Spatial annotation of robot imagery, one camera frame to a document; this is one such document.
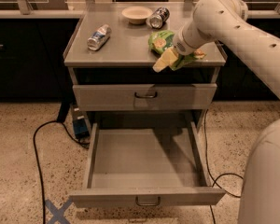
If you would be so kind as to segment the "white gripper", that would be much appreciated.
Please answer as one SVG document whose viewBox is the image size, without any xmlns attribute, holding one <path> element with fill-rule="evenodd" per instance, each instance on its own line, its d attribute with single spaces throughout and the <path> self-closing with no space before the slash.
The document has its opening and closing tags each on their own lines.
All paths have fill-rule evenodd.
<svg viewBox="0 0 280 224">
<path fill-rule="evenodd" d="M 206 43 L 215 39 L 201 32 L 194 22 L 188 22 L 181 27 L 173 38 L 173 47 L 168 48 L 153 65 L 153 70 L 159 73 L 167 66 L 173 65 L 180 55 L 190 55 Z"/>
</svg>

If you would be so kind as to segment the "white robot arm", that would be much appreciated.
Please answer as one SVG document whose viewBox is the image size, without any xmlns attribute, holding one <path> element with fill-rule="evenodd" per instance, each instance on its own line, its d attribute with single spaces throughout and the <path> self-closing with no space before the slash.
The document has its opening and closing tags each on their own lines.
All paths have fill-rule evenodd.
<svg viewBox="0 0 280 224">
<path fill-rule="evenodd" d="M 241 0 L 199 0 L 189 22 L 153 65 L 160 72 L 179 56 L 219 40 L 280 100 L 280 38 L 245 22 Z M 238 224 L 280 224 L 280 119 L 251 148 L 245 168 Z"/>
</svg>

